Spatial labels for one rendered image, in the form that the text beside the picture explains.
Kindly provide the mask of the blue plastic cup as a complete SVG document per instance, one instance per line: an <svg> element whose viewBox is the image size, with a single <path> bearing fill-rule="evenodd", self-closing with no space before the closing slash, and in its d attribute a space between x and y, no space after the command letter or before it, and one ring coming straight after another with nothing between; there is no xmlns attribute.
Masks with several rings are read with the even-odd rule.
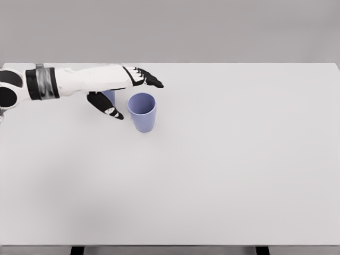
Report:
<svg viewBox="0 0 340 255"><path fill-rule="evenodd" d="M151 94L144 92L136 93L128 99L127 108L132 122L138 131L147 133L154 128L157 104Z"/></svg>
<svg viewBox="0 0 340 255"><path fill-rule="evenodd" d="M114 90L106 90L102 92L110 101L111 103L114 105L115 104L115 91Z"/></svg>

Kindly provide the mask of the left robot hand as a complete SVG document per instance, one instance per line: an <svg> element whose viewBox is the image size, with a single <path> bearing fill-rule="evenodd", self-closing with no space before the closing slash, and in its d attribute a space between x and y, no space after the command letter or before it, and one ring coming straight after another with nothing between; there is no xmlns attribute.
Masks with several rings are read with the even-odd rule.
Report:
<svg viewBox="0 0 340 255"><path fill-rule="evenodd" d="M112 65L100 67L94 72L95 78L99 78L97 86L99 89L91 89L87 93L87 101L100 112L123 120L115 104L104 94L108 90L123 90L140 85L154 86L162 89L164 85L148 71L131 66Z"/></svg>

